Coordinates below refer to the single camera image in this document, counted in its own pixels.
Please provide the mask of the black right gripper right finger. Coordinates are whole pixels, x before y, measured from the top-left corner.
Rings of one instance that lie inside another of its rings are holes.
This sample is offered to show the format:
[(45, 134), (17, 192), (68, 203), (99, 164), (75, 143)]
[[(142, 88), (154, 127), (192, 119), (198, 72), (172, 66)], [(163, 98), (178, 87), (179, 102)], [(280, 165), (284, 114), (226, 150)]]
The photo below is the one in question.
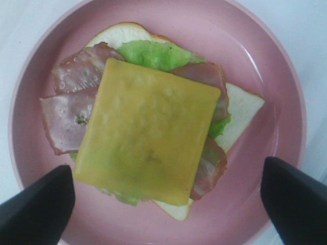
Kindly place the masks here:
[(326, 185), (277, 157), (267, 157), (261, 199), (284, 244), (326, 244)]

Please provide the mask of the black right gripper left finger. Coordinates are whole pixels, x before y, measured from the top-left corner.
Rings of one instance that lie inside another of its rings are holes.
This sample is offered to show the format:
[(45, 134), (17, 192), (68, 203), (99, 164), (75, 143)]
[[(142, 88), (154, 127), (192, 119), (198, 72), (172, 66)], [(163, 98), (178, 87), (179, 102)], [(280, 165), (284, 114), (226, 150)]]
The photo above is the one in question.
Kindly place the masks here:
[(1, 244), (57, 244), (74, 205), (72, 170), (60, 165), (1, 204)]

